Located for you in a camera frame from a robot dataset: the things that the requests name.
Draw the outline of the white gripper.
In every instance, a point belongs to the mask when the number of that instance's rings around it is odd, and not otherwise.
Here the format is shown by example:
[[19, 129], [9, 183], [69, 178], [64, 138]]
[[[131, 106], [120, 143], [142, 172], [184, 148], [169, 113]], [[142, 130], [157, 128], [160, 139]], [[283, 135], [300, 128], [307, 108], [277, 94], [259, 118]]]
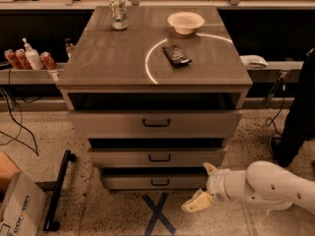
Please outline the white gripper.
[[217, 169], [209, 162], [204, 162], [203, 166], [209, 175], [206, 183], [209, 193], [199, 189], [189, 201], [181, 206], [184, 212], [193, 213], [204, 210], [210, 207], [214, 203], [214, 200], [217, 202], [230, 202], [230, 197], [226, 192], [224, 184], [229, 169]]

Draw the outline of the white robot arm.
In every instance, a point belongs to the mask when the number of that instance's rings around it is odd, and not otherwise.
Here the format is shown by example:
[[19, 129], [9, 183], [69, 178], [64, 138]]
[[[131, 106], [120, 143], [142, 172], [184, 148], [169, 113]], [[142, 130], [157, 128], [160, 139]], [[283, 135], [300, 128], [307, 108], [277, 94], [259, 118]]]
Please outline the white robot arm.
[[301, 178], [269, 161], [255, 161], [245, 170], [217, 169], [205, 162], [208, 173], [206, 191], [199, 189], [184, 203], [192, 213], [214, 202], [243, 201], [270, 210], [285, 210], [292, 205], [315, 213], [315, 183]]

